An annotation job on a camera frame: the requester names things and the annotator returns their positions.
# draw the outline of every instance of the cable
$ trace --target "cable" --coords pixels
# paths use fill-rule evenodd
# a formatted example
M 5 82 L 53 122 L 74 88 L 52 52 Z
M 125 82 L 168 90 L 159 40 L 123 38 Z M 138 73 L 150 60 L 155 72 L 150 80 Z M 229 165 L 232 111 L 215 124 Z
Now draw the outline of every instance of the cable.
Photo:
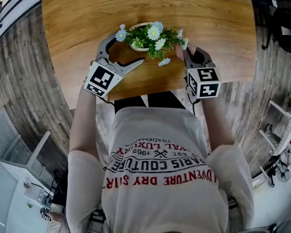
M 106 101 L 104 98 L 101 98 L 101 97 L 99 97 L 102 101 L 104 101 L 105 103 L 110 103 L 110 104 L 112 104 L 113 106 L 114 106 L 114 103 L 112 103 L 112 102 L 108 102 L 108 101 Z
M 287 168 L 284 168 L 284 167 L 283 167 L 283 165 L 281 164 L 281 167 L 282 167 L 282 169 L 284 170 L 284 172 L 283 172 L 283 171 L 281 171 L 280 167 L 279 167 L 279 166 L 278 166 L 278 164 L 277 164 L 277 161 L 274 159 L 274 157 L 273 157 L 273 156 L 272 156 L 272 159 L 273 159 L 273 161 L 274 161 L 275 165 L 277 166 L 277 168 L 278 168 L 278 171 L 280 172 L 280 174 L 281 174 L 281 175 L 285 175 L 285 173 L 286 173 L 286 171 L 287 171 Z
M 39 186 L 39 187 L 41 187 L 44 190 L 44 188 L 42 186 L 38 185 L 38 184 L 35 184 L 35 183 L 31 183 L 31 184 L 33 184 L 35 186 Z
M 48 198 L 53 198 L 53 197 L 50 195 L 50 193 L 51 193 L 51 191 L 52 191 L 52 187 L 53 187 L 53 183 L 54 183 L 55 179 L 56 179 L 56 176 L 55 176 L 55 178 L 53 179 L 52 184 L 50 185 L 49 193 L 48 193 L 48 195 L 47 195 L 47 196 L 45 197 L 45 199 L 44 199 L 44 204 L 47 203 L 47 199 L 48 199 Z
M 194 114 L 194 116 L 195 116 L 195 106 L 194 106 L 194 105 L 197 104 L 197 103 L 199 103 L 199 102 L 201 101 L 201 99 L 196 99 L 195 102 L 192 102 L 191 99 L 190 99 L 189 94 L 188 94 L 188 98 L 189 98 L 189 101 L 190 101 L 190 103 L 191 103 L 191 105 L 192 105 L 193 114 Z

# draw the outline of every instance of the green leaves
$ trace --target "green leaves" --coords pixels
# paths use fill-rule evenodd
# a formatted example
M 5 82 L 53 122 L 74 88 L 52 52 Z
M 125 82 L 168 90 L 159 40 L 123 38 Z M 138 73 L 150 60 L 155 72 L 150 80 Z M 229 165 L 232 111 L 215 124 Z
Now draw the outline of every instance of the green leaves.
M 132 41 L 132 44 L 134 45 L 134 47 L 136 48 L 143 48 L 144 47 L 144 43 L 146 41 L 144 39 L 140 40 L 139 38 L 135 38 L 133 41 Z
M 184 44 L 183 39 L 178 39 L 178 33 L 173 30 L 168 30 L 164 28 L 163 32 L 160 34 L 159 39 L 165 39 L 166 42 L 161 50 L 155 50 L 155 40 L 149 39 L 147 36 L 147 31 L 152 25 L 148 24 L 135 28 L 132 30 L 127 30 L 127 36 L 124 42 L 133 44 L 136 48 L 149 48 L 148 55 L 153 58 L 164 59 L 163 50 L 170 50 L 174 48 L 175 44 Z

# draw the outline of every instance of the flower pot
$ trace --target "flower pot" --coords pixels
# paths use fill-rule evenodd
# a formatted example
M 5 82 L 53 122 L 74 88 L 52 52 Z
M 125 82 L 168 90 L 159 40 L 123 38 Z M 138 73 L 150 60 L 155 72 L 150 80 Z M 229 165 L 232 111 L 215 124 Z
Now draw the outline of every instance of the flower pot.
M 136 24 L 134 26 L 132 26 L 130 29 L 135 29 L 135 28 L 139 28 L 139 27 L 142 27 L 144 25 L 148 25 L 148 24 L 153 24 L 153 22 L 143 22 L 143 23 L 139 23 L 139 24 Z M 134 47 L 132 44 L 130 44 L 130 47 L 131 49 L 137 51 L 137 52 L 146 52 L 149 50 L 149 48 L 136 48 Z

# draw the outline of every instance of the white daisy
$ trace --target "white daisy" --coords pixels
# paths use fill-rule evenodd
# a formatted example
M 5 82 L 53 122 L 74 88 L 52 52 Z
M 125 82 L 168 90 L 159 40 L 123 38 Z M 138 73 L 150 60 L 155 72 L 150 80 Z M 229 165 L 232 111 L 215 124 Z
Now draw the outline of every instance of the white daisy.
M 163 65 L 166 65 L 170 62 L 170 59 L 169 58 L 166 58 L 166 59 L 163 59 L 161 62 L 159 62 L 158 66 L 163 66 Z
M 153 26 L 156 26 L 159 29 L 160 33 L 163 32 L 163 30 L 164 30 L 164 26 L 160 21 L 154 22 Z
M 180 29 L 178 32 L 178 39 L 182 39 L 183 29 Z
M 156 26 L 152 26 L 151 28 L 149 28 L 149 30 L 147 31 L 147 36 L 151 39 L 151 40 L 157 40 L 160 37 L 160 31 Z
M 186 50 L 186 48 L 188 47 L 188 43 L 189 43 L 189 39 L 188 38 L 184 38 L 184 43 L 182 45 L 182 49 Z
M 166 40 L 165 39 L 159 39 L 156 43 L 155 43 L 155 50 L 160 50 L 162 49 L 162 47 L 164 46 Z
M 127 32 L 125 29 L 122 29 L 122 30 L 119 30 L 116 35 L 115 35 L 115 38 L 117 41 L 124 41 L 124 39 L 126 38 L 126 35 L 127 35 Z

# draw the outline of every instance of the potted plant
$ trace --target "potted plant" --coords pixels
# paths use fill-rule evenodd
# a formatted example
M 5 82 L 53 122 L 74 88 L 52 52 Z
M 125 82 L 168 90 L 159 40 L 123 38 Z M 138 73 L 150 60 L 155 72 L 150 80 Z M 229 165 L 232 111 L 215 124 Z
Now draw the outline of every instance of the potted plant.
M 178 32 L 168 30 L 161 22 L 156 21 L 140 23 L 128 30 L 121 24 L 115 38 L 119 42 L 130 44 L 135 51 L 147 51 L 152 59 L 160 58 L 158 65 L 163 66 L 170 62 L 169 58 L 164 57 L 164 50 L 173 49 L 175 44 L 182 45 L 183 49 L 187 48 L 189 39 L 183 38 L 182 33 L 183 29 Z

